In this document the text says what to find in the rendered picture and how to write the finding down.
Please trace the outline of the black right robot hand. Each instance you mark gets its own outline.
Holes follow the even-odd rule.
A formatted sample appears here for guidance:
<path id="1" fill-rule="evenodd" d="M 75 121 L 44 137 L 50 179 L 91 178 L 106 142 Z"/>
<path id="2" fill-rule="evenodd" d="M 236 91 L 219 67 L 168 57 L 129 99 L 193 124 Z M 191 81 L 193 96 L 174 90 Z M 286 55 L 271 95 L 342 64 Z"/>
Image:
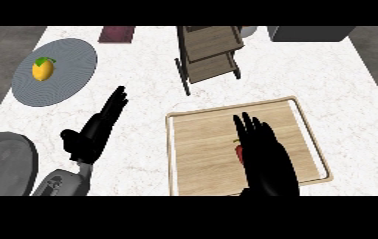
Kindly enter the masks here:
<path id="1" fill-rule="evenodd" d="M 256 117 L 233 116 L 242 147 L 242 165 L 247 187 L 243 197 L 298 197 L 299 188 L 293 166 L 270 125 Z"/>

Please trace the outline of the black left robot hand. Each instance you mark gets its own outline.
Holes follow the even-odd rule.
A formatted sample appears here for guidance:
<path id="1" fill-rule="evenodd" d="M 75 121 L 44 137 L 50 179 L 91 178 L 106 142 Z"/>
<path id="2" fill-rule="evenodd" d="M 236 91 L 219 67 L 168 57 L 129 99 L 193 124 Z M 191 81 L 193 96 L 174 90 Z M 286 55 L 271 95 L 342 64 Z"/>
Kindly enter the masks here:
<path id="1" fill-rule="evenodd" d="M 123 90 L 123 86 L 116 87 L 100 112 L 89 117 L 79 132 L 70 129 L 60 132 L 63 150 L 70 154 L 72 161 L 92 164 L 101 155 L 112 127 L 128 103 Z"/>

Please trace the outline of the red bell pepper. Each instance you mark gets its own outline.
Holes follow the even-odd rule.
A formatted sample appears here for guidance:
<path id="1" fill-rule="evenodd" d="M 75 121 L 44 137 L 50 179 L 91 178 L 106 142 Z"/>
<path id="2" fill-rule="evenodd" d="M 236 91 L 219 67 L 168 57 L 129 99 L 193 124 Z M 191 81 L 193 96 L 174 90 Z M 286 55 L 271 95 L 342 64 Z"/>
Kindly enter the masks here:
<path id="1" fill-rule="evenodd" d="M 234 151 L 236 151 L 236 156 L 239 159 L 240 164 L 243 164 L 243 158 L 242 158 L 242 145 L 239 144 L 239 139 L 233 140 L 233 143 L 236 143 Z"/>

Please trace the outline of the wooden tray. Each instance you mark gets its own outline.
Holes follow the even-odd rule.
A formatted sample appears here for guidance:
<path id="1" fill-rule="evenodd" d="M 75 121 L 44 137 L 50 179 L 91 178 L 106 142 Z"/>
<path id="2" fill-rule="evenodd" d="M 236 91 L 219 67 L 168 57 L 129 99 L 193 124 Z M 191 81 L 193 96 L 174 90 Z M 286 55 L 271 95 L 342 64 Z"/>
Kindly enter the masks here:
<path id="1" fill-rule="evenodd" d="M 298 100 L 289 96 L 166 115 L 172 196 L 234 196 L 246 187 L 233 123 L 242 113 L 270 125 L 289 154 L 298 183 L 311 185 L 333 179 Z"/>

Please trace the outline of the wooden tiered basket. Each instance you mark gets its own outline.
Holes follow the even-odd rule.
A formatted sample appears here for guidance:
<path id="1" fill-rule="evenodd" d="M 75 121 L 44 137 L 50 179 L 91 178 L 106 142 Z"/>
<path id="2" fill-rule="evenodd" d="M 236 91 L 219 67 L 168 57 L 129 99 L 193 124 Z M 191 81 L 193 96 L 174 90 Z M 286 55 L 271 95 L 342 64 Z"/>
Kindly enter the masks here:
<path id="1" fill-rule="evenodd" d="M 178 57 L 174 59 L 185 95 L 188 85 L 225 73 L 240 78 L 233 59 L 243 47 L 240 26 L 177 26 Z"/>

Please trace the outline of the round grey placemat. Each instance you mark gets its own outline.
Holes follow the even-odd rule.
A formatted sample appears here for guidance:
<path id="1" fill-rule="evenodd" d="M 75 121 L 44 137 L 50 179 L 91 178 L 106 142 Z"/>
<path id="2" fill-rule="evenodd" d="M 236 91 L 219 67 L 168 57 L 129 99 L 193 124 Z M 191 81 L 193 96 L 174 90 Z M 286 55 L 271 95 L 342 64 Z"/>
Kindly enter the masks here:
<path id="1" fill-rule="evenodd" d="M 53 59 L 53 73 L 45 81 L 32 76 L 32 64 Z M 97 53 L 81 39 L 64 38 L 38 47 L 22 60 L 11 78 L 11 94 L 26 106 L 45 107 L 64 101 L 85 86 L 94 74 Z"/>

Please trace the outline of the grey round pan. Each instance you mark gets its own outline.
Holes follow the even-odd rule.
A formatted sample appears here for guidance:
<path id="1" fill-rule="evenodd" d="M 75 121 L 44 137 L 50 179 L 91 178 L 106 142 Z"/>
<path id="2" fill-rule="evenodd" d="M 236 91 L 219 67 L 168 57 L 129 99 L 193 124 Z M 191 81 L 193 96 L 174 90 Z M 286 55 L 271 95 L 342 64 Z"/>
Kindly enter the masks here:
<path id="1" fill-rule="evenodd" d="M 38 172 L 32 141 L 20 134 L 0 132 L 0 196 L 27 196 Z"/>

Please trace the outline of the yellow lemon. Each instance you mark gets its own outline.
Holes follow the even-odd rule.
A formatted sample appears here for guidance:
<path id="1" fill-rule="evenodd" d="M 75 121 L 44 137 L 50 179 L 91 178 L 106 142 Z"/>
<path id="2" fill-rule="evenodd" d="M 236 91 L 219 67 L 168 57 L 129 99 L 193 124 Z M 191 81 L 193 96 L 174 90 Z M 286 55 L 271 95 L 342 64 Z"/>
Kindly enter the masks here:
<path id="1" fill-rule="evenodd" d="M 36 81 L 45 81 L 54 71 L 56 60 L 50 57 L 39 57 L 32 64 L 32 77 Z"/>

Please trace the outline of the dark red box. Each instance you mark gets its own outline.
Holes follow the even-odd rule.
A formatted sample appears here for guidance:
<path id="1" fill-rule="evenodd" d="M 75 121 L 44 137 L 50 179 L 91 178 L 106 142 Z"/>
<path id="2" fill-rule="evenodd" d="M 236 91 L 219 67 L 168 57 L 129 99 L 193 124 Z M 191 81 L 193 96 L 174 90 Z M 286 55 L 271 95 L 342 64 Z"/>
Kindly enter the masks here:
<path id="1" fill-rule="evenodd" d="M 129 43 L 132 41 L 132 26 L 104 26 L 98 36 L 100 43 Z"/>

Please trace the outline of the dark grey appliance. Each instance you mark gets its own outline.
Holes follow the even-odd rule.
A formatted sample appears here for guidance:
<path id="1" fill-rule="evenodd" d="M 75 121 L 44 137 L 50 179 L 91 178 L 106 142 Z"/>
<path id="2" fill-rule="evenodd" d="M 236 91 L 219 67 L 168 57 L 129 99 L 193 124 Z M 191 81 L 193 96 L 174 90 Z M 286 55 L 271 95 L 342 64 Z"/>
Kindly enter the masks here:
<path id="1" fill-rule="evenodd" d="M 273 42 L 339 42 L 354 26 L 268 26 Z"/>

